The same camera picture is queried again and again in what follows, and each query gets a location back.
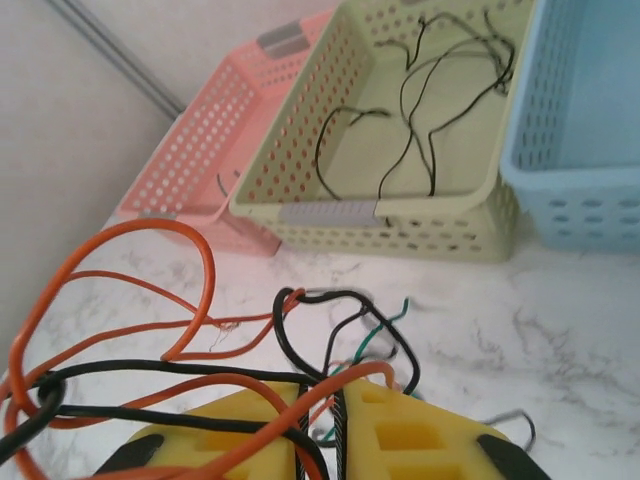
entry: plastic basket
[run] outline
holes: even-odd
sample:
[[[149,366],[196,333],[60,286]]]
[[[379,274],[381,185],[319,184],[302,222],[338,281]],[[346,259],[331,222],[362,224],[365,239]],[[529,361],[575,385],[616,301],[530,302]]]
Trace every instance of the plastic basket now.
[[[502,172],[552,248],[640,251],[640,2],[540,0]]]
[[[500,261],[512,250],[518,209],[498,174],[509,102],[485,98],[464,121],[435,139],[439,177],[436,196],[418,149],[389,178],[382,200],[381,178],[400,157],[408,131],[399,112],[406,78],[405,54],[376,48],[389,38],[413,47],[418,19],[448,11],[486,32],[483,10],[494,26],[519,46],[532,12],[527,0],[353,0],[342,4],[292,89],[231,205],[240,216],[267,226],[303,249],[354,253]],[[442,55],[468,34],[443,20],[422,42],[420,60]],[[486,60],[444,62],[415,117],[426,132],[459,113],[492,81]],[[421,81],[408,86],[416,98]],[[318,130],[339,105],[382,107],[391,119],[341,115],[324,136],[321,171],[343,201],[332,201],[315,170]]]
[[[215,249],[273,255],[280,240],[234,218],[228,204],[330,16],[291,23],[229,54],[154,152],[119,216],[175,218]]]

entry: blue plastic basket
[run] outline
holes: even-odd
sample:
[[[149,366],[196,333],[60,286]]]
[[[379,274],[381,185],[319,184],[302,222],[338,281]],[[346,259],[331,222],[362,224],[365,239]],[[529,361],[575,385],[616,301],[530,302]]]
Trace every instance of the blue plastic basket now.
[[[535,8],[502,175],[548,246],[640,252],[640,1]]]

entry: green wire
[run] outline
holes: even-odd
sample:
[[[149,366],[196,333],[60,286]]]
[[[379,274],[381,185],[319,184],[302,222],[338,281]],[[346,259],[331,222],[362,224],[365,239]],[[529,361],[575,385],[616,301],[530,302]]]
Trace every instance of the green wire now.
[[[396,315],[395,317],[392,317],[389,319],[389,321],[391,323],[395,323],[399,320],[402,320],[404,317],[407,316],[407,312],[409,311],[409,299],[405,298],[404,302],[402,304],[402,311]],[[360,347],[358,348],[358,350],[356,351],[356,354],[353,356],[353,363],[358,363],[360,360],[362,360],[362,357],[364,355],[364,351],[366,350],[366,348],[369,346],[369,344],[371,343],[371,341],[380,333],[382,332],[382,330],[384,330],[384,326],[383,325],[378,325],[376,328],[374,328],[371,333],[369,333],[369,335],[367,336],[367,338],[365,338],[362,343],[360,344]],[[346,367],[343,365],[340,365],[339,367],[337,367],[333,372],[331,372],[331,376],[336,375],[337,373],[340,373],[342,370],[344,370]],[[336,431],[336,427],[332,427],[331,430],[329,430],[327,432],[327,434],[322,438],[323,442],[328,442],[331,440],[331,438],[333,437],[334,433]]]

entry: white marble surface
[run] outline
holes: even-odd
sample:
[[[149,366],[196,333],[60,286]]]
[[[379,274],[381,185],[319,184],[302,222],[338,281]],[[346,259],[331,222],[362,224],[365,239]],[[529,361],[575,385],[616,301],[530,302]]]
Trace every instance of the white marble surface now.
[[[283,286],[358,287],[395,313],[405,296],[409,316],[398,324],[422,365],[419,390],[431,403],[476,419],[526,409],[539,430],[535,460],[554,479],[626,480],[640,471],[640,258],[554,253],[523,233],[510,263],[477,266],[294,252],[273,259],[216,254],[214,316],[266,312]],[[197,254],[154,232],[120,238],[92,255],[85,268],[151,280],[197,302]],[[322,361],[324,339],[350,305],[305,307],[287,321],[306,358]],[[27,353],[33,367],[91,334],[144,322],[187,319],[179,307],[113,280],[82,280],[60,294]],[[219,336],[204,329],[192,350],[244,344],[258,326]],[[145,333],[96,346],[75,361],[157,359],[178,332]],[[352,354],[365,334],[347,329],[337,356]],[[289,369],[273,336],[233,362]],[[394,364],[401,379],[408,362]],[[168,375],[105,374],[71,382],[67,401],[118,404],[175,383]],[[166,402],[181,412],[232,388],[206,388]],[[50,478],[93,472],[136,430],[109,422],[72,432],[47,431],[32,445]],[[526,439],[523,425],[505,430]],[[0,478],[20,478],[14,465]]]

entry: white wall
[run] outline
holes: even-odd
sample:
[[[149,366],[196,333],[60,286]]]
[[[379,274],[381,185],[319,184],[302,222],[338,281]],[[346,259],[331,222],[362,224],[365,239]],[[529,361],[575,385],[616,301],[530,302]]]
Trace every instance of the white wall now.
[[[186,104],[233,47],[339,0],[84,0]]]
[[[0,0],[0,369],[48,278],[169,121],[41,0]]]

